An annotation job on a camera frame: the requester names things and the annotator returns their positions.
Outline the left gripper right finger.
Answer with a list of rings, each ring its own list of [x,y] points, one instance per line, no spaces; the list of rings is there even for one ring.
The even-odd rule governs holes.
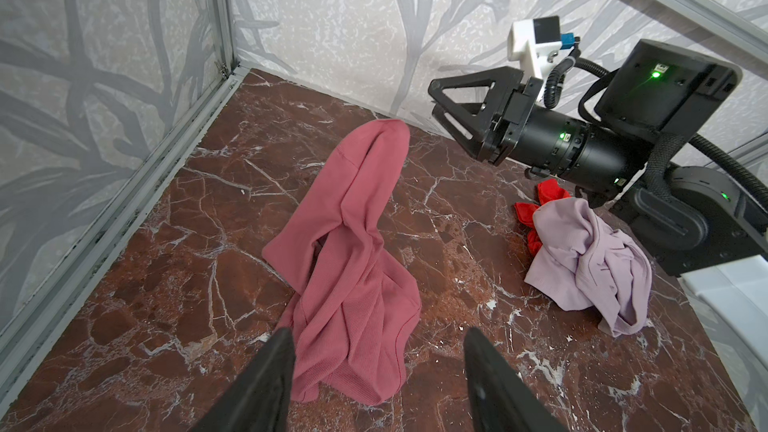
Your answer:
[[[480,329],[472,327],[468,330],[463,349],[471,417],[476,431],[566,429],[535,397]]]

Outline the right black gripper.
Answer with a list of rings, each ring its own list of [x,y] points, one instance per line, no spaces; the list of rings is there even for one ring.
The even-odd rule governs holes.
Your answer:
[[[543,81],[509,66],[461,76],[434,79],[428,94],[436,102],[432,117],[474,160],[498,166],[509,158],[538,99]],[[459,103],[448,91],[485,88],[482,110],[492,112],[486,127],[467,127],[460,118],[474,118],[480,103]]]

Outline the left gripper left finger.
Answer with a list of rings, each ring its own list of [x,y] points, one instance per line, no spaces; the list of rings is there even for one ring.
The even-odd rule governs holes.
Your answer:
[[[192,429],[284,431],[295,360],[291,330],[278,329]]]

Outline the dark pink cloth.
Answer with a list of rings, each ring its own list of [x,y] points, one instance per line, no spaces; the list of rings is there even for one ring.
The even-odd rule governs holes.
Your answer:
[[[408,126],[396,119],[356,128],[262,251],[294,291],[278,325],[293,333],[297,402],[316,400],[326,384],[377,405],[407,378],[405,346],[421,298],[415,278],[385,250],[378,222],[409,141]]]

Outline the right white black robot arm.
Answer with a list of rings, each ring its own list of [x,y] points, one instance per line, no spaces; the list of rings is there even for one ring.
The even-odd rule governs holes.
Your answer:
[[[545,79],[513,67],[433,80],[433,117],[474,159],[514,160],[608,205],[759,358],[767,355],[767,188],[699,134],[742,77],[642,40],[607,70],[578,49]]]

